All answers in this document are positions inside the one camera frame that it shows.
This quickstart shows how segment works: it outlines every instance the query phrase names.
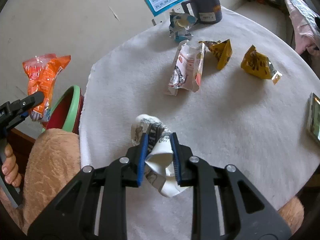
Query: table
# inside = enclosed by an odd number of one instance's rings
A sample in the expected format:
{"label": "table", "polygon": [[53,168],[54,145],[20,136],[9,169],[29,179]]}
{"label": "table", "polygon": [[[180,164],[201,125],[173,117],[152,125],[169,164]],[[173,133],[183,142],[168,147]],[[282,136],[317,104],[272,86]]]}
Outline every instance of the table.
{"label": "table", "polygon": [[[81,166],[99,168],[125,155],[132,122],[149,114],[211,165],[236,165],[279,209],[320,162],[306,132],[307,101],[311,92],[320,95],[319,79],[277,36],[223,8],[220,23],[194,26],[191,42],[230,38],[229,63],[217,71],[207,53],[198,92],[164,95],[178,45],[168,25],[144,31],[93,65],[80,121]],[[277,85],[240,68],[252,44],[283,74]],[[191,189],[169,199],[145,179],[139,189],[127,189],[126,205],[128,239],[190,238]]]}

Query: smartphone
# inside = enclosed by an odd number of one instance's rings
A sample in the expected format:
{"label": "smartphone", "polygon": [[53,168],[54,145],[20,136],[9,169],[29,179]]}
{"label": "smartphone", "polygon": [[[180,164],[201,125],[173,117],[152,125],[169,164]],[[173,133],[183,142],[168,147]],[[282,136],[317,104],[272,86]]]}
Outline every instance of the smartphone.
{"label": "smartphone", "polygon": [[320,143],[320,98],[311,93],[309,99],[309,117],[307,129],[311,136]]}

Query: yellow wrapper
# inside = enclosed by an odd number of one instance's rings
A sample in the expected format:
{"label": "yellow wrapper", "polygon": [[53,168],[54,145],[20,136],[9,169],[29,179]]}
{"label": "yellow wrapper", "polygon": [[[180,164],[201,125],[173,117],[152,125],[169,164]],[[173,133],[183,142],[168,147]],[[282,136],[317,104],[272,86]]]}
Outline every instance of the yellow wrapper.
{"label": "yellow wrapper", "polygon": [[256,51],[255,46],[251,46],[241,63],[241,68],[243,68],[247,73],[255,75],[261,79],[271,79],[274,84],[276,84],[282,74],[275,70],[269,58]]}
{"label": "yellow wrapper", "polygon": [[218,65],[217,69],[221,70],[223,67],[228,63],[231,55],[232,55],[232,48],[230,39],[221,42],[221,41],[199,41],[199,43],[204,43],[210,52],[212,52],[217,60]]}

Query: crumpled paper wrapper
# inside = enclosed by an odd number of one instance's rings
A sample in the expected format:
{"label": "crumpled paper wrapper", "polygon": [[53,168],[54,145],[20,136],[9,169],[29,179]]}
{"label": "crumpled paper wrapper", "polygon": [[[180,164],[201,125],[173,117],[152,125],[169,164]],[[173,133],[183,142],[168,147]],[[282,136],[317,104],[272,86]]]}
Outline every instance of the crumpled paper wrapper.
{"label": "crumpled paper wrapper", "polygon": [[273,67],[269,58],[257,52],[253,45],[244,55],[241,68],[261,79],[271,79],[273,84],[276,84],[282,77],[282,74]]}
{"label": "crumpled paper wrapper", "polygon": [[217,69],[221,70],[229,62],[232,55],[232,48],[230,39],[226,41],[199,41],[204,43],[206,47],[212,52],[218,60]]}
{"label": "crumpled paper wrapper", "polygon": [[198,19],[187,13],[170,13],[170,38],[176,42],[191,40],[192,34],[187,32]]}
{"label": "crumpled paper wrapper", "polygon": [[169,138],[171,131],[158,118],[141,114],[131,126],[134,146],[139,145],[143,133],[149,135],[144,172],[147,180],[165,197],[173,197],[187,189],[188,187],[180,187],[175,178]]}
{"label": "crumpled paper wrapper", "polygon": [[173,72],[166,94],[176,96],[179,88],[197,92],[200,88],[205,45],[192,48],[189,41],[179,43],[174,57]]}

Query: phone screen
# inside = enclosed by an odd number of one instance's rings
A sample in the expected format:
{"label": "phone screen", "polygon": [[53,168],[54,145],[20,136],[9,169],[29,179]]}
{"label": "phone screen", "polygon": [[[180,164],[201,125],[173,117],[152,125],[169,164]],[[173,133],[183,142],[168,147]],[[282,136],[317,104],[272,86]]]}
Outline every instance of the phone screen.
{"label": "phone screen", "polygon": [[320,99],[312,94],[310,131],[320,140]]}

